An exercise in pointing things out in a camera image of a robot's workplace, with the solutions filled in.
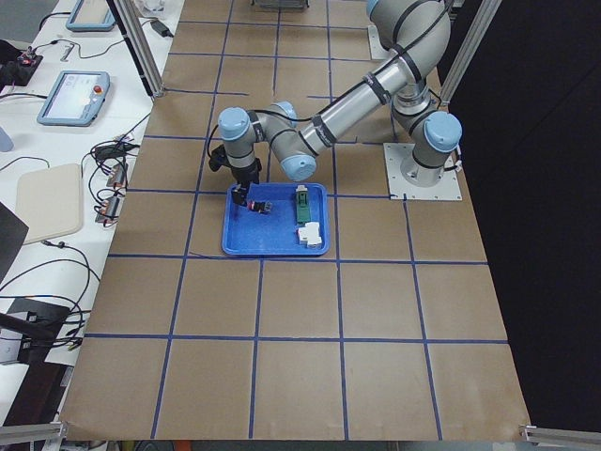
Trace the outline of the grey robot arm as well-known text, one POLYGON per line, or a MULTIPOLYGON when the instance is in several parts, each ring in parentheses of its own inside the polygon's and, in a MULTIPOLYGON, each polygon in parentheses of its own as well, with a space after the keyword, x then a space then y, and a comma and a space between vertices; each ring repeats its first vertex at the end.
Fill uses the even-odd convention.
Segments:
POLYGON ((426 83, 450 38, 449 9, 442 1, 370 1, 366 13, 387 60, 306 119, 304 128, 297 127, 300 119, 287 101, 264 110, 229 107, 220 113, 222 143, 209 152, 209 167, 230 169, 237 204, 248 204, 250 186, 259 181, 262 165, 255 144, 267 143, 286 176, 303 181, 315 173, 316 157, 323 150, 383 105, 391 107, 393 118, 414 141, 411 156, 401 166, 404 179, 420 187, 438 182, 463 132, 454 115, 433 106, 426 83))

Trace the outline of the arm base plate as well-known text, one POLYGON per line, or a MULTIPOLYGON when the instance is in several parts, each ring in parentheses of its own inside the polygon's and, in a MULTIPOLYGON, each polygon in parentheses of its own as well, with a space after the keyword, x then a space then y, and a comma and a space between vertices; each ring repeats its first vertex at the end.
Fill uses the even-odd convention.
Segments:
POLYGON ((381 45, 377 28, 370 24, 367 26, 367 37, 372 60, 382 61, 389 57, 389 52, 381 45))
POLYGON ((443 166, 425 168, 413 158, 414 145, 384 143, 384 160, 391 200, 461 201, 455 161, 451 154, 443 166))

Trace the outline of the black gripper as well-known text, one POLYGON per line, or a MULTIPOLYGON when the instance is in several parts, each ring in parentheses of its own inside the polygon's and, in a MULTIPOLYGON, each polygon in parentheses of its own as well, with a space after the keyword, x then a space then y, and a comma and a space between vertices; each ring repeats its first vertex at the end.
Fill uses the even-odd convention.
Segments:
POLYGON ((247 205, 247 196, 250 192, 252 184, 260 183, 261 170, 262 164, 259 159, 255 159, 250 165, 242 168, 231 168, 231 173, 238 184, 232 189, 232 200, 236 205, 247 205))

